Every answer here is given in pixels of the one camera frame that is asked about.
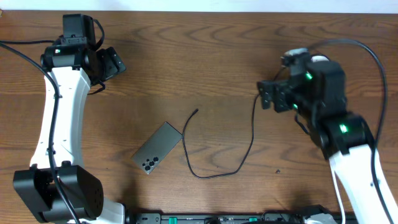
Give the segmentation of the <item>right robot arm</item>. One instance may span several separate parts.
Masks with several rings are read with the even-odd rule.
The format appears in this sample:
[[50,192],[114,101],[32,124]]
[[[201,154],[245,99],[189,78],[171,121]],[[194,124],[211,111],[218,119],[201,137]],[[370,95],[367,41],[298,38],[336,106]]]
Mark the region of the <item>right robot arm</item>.
[[345,73],[337,62],[303,62],[288,79],[257,87],[264,109],[295,110],[307,122],[307,134],[339,178],[358,223],[397,223],[376,141],[364,118],[346,109]]

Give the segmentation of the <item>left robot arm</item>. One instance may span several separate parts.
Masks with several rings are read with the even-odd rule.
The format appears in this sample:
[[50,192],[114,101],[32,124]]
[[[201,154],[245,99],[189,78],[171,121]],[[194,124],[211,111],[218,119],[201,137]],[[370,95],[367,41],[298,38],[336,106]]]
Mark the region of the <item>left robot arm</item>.
[[116,51],[96,40],[99,22],[83,14],[63,17],[63,34],[37,64],[44,74],[45,106],[29,168],[14,173],[13,186],[40,223],[126,223],[127,210],[108,200],[99,179],[84,168],[81,132],[91,87],[125,71]]

